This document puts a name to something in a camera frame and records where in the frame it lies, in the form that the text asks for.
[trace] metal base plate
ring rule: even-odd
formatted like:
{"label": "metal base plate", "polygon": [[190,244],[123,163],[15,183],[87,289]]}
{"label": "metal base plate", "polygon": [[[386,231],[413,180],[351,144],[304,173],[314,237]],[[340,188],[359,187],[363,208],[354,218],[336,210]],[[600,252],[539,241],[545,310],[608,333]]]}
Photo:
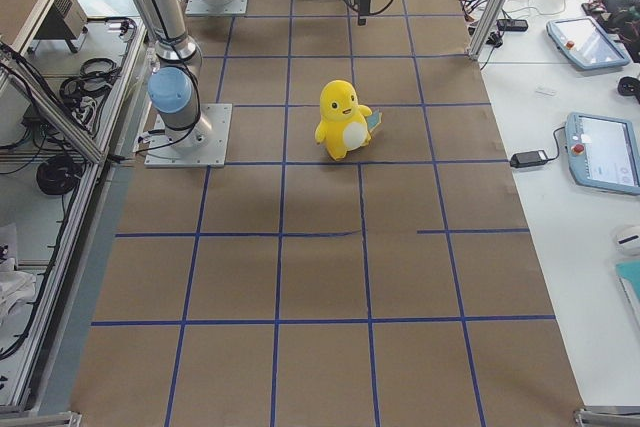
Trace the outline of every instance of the metal base plate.
{"label": "metal base plate", "polygon": [[[213,137],[201,147],[193,150],[176,150],[173,146],[151,150],[146,153],[147,167],[223,167],[227,156],[229,127],[231,126],[231,104],[202,104],[202,116],[211,122]],[[164,129],[164,122],[158,115],[154,129]],[[164,135],[151,138],[149,147],[157,147],[168,142]]]}
{"label": "metal base plate", "polygon": [[233,0],[226,5],[214,7],[207,0],[189,0],[185,14],[189,17],[223,17],[244,15],[247,13],[249,0]]}

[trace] black connector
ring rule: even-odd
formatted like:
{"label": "black connector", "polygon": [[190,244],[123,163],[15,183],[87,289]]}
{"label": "black connector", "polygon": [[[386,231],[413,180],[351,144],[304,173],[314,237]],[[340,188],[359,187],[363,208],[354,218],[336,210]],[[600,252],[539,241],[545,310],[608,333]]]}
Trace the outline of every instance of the black connector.
{"label": "black connector", "polygon": [[544,165],[550,159],[544,150],[532,150],[530,152],[518,152],[511,156],[509,165],[514,169],[523,169],[525,167],[536,167]]}
{"label": "black connector", "polygon": [[526,32],[529,24],[524,19],[498,19],[498,30],[503,32]]}

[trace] white sticker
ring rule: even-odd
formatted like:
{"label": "white sticker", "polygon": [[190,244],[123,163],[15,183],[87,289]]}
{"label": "white sticker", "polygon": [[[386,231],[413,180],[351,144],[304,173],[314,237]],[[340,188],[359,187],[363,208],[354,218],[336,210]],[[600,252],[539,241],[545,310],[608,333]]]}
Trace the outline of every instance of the white sticker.
{"label": "white sticker", "polygon": [[538,87],[536,87],[536,92],[544,95],[550,95],[550,96],[554,96],[557,93],[555,89],[552,89],[551,87],[543,87],[542,85],[539,85]]}

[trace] tablet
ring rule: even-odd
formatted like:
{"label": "tablet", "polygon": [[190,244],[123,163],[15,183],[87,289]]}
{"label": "tablet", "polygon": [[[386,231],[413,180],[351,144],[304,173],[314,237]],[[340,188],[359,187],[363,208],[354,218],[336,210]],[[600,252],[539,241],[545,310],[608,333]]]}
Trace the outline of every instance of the tablet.
{"label": "tablet", "polygon": [[631,122],[573,112],[565,133],[569,170],[578,184],[640,195],[640,155]]}
{"label": "tablet", "polygon": [[625,50],[591,17],[549,21],[547,33],[558,49],[583,70],[619,67],[630,62]]}

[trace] yellow plush toy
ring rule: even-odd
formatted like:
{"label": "yellow plush toy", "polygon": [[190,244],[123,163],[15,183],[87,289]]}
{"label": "yellow plush toy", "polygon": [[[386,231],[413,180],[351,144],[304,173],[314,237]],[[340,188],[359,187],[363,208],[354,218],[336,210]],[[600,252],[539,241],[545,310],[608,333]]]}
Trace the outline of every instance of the yellow plush toy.
{"label": "yellow plush toy", "polygon": [[371,131],[380,123],[379,112],[372,114],[369,107],[358,104],[353,85],[333,80],[320,94],[321,120],[316,127],[316,142],[324,142],[333,160],[344,159],[348,151],[369,144]]}

